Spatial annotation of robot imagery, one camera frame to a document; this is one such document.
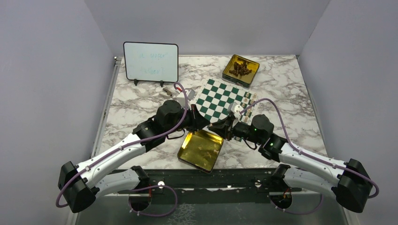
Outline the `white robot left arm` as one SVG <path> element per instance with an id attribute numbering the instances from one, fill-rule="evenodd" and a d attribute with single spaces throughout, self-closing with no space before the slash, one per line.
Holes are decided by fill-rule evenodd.
<path id="1" fill-rule="evenodd" d="M 56 198 L 58 208 L 68 206 L 73 213 L 87 209 L 104 195 L 123 190 L 143 192 L 149 177 L 141 166 L 114 173 L 130 159 L 140 156 L 164 143 L 167 135 L 176 130 L 199 131 L 210 124 L 195 104 L 183 108 L 175 100 L 167 100 L 157 113 L 138 124 L 133 132 L 107 151 L 84 162 L 66 162 L 59 175 Z"/>

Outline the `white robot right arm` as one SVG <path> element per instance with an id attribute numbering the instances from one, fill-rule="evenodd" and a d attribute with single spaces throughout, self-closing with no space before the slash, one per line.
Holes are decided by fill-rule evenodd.
<path id="1" fill-rule="evenodd" d="M 210 131 L 225 140 L 238 137 L 258 145 L 263 157 L 278 162 L 280 165 L 271 177 L 275 190 L 302 188 L 333 196 L 347 210 L 363 212 L 373 185 L 359 161 L 344 162 L 311 153 L 274 134 L 273 129 L 265 115 L 254 116 L 247 125 L 231 114 L 209 126 Z"/>

